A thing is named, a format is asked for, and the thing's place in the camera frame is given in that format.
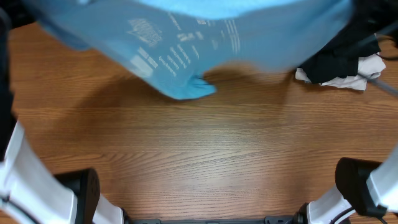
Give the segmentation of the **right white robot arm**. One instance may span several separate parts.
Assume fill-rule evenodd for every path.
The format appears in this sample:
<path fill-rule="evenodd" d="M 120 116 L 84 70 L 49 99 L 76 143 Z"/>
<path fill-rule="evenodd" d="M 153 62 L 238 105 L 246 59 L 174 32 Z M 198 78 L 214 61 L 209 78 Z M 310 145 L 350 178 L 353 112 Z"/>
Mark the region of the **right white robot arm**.
<path fill-rule="evenodd" d="M 335 169 L 335 185 L 318 200 L 302 205 L 296 224 L 349 223 L 357 213 L 377 218 L 397 214 L 397 148 L 384 162 L 342 157 Z"/>

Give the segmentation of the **light blue t-shirt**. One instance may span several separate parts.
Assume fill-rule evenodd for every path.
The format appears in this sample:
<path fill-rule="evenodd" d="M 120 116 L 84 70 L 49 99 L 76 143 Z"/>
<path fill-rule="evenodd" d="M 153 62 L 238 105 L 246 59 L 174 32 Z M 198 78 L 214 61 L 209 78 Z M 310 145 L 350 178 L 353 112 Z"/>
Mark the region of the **light blue t-shirt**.
<path fill-rule="evenodd" d="M 349 22 L 353 1 L 26 1 L 55 38 L 95 49 L 177 100 L 215 92 L 205 71 L 298 67 Z"/>

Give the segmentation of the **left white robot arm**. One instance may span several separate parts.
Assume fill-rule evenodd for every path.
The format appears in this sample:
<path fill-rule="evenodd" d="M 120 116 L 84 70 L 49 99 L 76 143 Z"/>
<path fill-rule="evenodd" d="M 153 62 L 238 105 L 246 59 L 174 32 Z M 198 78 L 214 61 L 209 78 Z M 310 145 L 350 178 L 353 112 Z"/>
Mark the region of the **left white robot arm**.
<path fill-rule="evenodd" d="M 12 112 L 8 34 L 34 21 L 22 1 L 1 1 L 1 210 L 19 223 L 129 224 L 125 210 L 101 195 L 94 169 L 49 172 Z"/>

